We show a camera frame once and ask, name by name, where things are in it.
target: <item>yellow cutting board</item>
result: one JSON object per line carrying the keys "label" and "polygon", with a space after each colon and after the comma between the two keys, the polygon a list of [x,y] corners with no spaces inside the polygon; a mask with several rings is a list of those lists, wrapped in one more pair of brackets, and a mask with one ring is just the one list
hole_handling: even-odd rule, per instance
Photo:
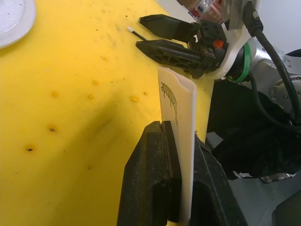
{"label": "yellow cutting board", "polygon": [[[135,47],[154,0],[37,0],[0,50],[0,225],[116,225],[124,166],[160,117],[158,65]],[[204,141],[213,81],[198,87]]]}

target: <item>robotic arm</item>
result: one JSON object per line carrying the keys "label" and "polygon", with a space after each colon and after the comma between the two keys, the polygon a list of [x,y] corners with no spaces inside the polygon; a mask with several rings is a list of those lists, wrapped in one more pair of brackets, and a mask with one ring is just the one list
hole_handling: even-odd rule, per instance
{"label": "robotic arm", "polygon": [[[186,42],[188,48],[167,40],[138,41],[136,46],[156,62],[181,68],[194,79],[203,75],[215,79],[225,76],[249,87],[264,117],[283,129],[300,131],[301,58],[285,55],[272,47],[262,33],[263,25],[251,1],[243,9],[242,20],[246,26],[234,31],[227,30],[233,29],[231,18],[223,27],[208,21],[190,24],[165,15],[142,17],[139,22],[153,34]],[[258,40],[246,36],[247,30]],[[283,108],[288,114],[286,124],[266,113],[257,91]]]}

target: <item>black cable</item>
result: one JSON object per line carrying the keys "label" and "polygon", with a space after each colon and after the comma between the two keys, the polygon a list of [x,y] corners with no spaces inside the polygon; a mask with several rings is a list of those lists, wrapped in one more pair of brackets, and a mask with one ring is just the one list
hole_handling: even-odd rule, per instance
{"label": "black cable", "polygon": [[284,63],[282,62],[278,53],[275,51],[273,46],[270,44],[270,42],[267,40],[267,38],[265,37],[265,35],[260,29],[255,29],[253,33],[257,38],[257,40],[260,42],[260,44],[265,48],[265,50],[271,57],[272,61],[274,62],[275,67],[277,68],[280,77],[282,78],[288,97],[290,98],[293,112],[294,112],[294,120],[298,121],[298,118],[300,116],[300,105],[299,105],[298,94],[290,78],[290,75],[287,72]]}
{"label": "black cable", "polygon": [[258,95],[258,91],[257,91],[257,86],[256,86],[256,81],[253,77],[251,77],[251,86],[252,86],[252,94],[254,97],[254,101],[258,107],[258,110],[260,111],[260,113],[267,119],[269,120],[272,124],[283,128],[283,129],[287,129],[287,130],[294,130],[294,131],[300,131],[301,130],[301,126],[291,126],[291,125],[285,125],[282,124],[280,122],[278,122],[277,120],[273,119],[267,112],[266,110],[263,108],[260,99],[259,99],[259,95]]}

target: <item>red label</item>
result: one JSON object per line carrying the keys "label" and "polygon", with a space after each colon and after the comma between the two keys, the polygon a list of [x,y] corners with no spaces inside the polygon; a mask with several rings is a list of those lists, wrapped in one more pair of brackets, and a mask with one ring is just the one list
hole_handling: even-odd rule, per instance
{"label": "red label", "polygon": [[221,49],[222,46],[224,45],[224,42],[222,40],[217,39],[214,41],[213,45],[216,49]]}

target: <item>white card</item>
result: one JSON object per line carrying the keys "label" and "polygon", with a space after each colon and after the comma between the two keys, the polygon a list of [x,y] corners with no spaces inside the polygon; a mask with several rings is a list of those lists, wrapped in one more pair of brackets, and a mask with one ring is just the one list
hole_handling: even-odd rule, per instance
{"label": "white card", "polygon": [[193,186],[193,161],[197,87],[193,81],[168,69],[158,69],[162,121],[170,121],[182,174],[180,221],[189,225]]}

